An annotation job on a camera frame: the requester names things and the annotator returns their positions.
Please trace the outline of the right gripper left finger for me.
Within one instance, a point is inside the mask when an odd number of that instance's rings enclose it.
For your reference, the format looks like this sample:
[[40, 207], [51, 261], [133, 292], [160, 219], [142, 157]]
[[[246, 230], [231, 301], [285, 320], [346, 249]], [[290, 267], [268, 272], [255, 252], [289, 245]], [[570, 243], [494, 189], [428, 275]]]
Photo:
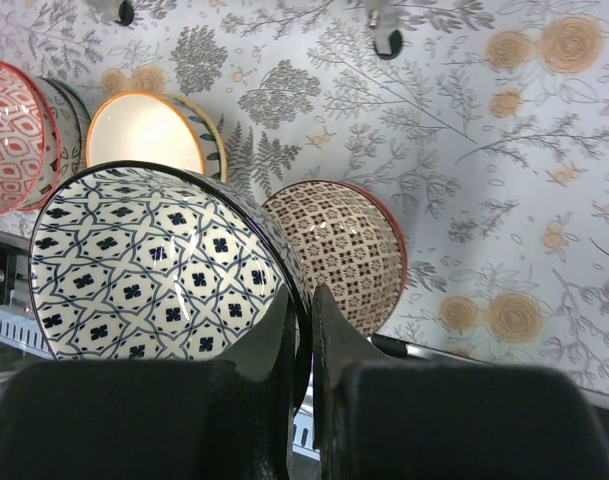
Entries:
[[0, 478], [285, 479], [294, 350], [280, 290], [210, 360], [34, 364], [0, 401]]

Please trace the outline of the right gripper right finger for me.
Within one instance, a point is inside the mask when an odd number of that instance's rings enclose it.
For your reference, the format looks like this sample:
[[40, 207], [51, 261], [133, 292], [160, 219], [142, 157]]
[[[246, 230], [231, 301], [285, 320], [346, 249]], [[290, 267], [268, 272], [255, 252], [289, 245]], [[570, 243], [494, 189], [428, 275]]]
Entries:
[[381, 352], [313, 296], [315, 444], [326, 479], [608, 479], [594, 411], [546, 368]]

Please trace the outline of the blue patterned bowl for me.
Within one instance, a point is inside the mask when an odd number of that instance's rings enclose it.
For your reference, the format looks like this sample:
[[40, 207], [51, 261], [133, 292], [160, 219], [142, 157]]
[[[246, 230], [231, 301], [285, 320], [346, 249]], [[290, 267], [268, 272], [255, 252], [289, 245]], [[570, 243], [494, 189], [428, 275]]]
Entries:
[[283, 229], [202, 174], [122, 160], [65, 181], [30, 241], [31, 302], [58, 360], [207, 360], [286, 288], [298, 322], [293, 400], [308, 388], [310, 293]]

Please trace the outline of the red patterned bowl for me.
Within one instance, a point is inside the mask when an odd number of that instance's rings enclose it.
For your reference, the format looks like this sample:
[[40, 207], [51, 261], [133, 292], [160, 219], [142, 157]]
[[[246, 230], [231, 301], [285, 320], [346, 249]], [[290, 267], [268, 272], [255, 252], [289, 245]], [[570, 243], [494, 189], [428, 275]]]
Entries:
[[66, 83], [0, 62], [0, 214], [41, 208], [84, 168], [90, 120]]

